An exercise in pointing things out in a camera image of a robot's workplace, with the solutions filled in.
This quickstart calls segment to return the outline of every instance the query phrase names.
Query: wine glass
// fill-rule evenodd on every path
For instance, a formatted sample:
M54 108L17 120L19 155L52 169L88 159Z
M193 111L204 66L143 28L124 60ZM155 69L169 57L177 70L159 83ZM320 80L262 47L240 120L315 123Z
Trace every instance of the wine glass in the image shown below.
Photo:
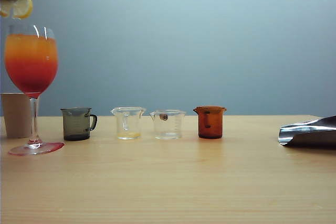
M9 151L13 155L56 151L64 143L45 143L37 132L37 98L54 80L58 68L54 33L36 25L10 25L5 44L5 66L13 83L30 99L31 136L27 144Z

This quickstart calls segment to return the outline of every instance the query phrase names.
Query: gray beaker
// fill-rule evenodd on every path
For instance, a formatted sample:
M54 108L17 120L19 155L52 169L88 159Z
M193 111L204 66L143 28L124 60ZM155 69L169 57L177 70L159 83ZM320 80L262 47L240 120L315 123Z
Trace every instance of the gray beaker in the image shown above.
M91 108L77 107L61 109L63 114L64 140L77 141L90 137L97 124L97 116L90 114Z
M182 136L182 118L186 112L180 110L157 110L150 113L155 130L155 138L176 139Z

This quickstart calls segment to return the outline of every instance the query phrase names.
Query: wooden table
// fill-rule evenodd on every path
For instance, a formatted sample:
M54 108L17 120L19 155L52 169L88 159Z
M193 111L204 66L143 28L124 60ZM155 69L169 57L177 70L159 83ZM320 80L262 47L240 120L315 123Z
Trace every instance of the wooden table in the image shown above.
M225 115L224 136L117 140L113 116L91 138L44 155L8 150L2 123L1 223L336 223L336 150L283 147L281 125L309 115ZM40 117L46 142L63 141L62 118Z

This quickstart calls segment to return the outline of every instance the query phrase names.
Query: lemon wedge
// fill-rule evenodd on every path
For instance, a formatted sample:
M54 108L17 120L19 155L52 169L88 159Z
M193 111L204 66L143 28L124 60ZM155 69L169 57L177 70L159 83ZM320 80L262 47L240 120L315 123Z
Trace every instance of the lemon wedge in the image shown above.
M0 15L8 17L11 9L13 18L27 18L33 10L32 0L0 0Z

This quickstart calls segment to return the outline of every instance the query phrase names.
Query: glass stem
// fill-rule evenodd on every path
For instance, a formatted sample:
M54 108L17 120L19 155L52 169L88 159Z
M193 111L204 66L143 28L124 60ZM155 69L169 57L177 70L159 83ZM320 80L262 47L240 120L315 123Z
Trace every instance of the glass stem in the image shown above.
M38 112L38 100L37 98L30 98L30 109L31 109L31 136L28 142L32 148L37 148L42 143L42 140L37 133L37 112Z

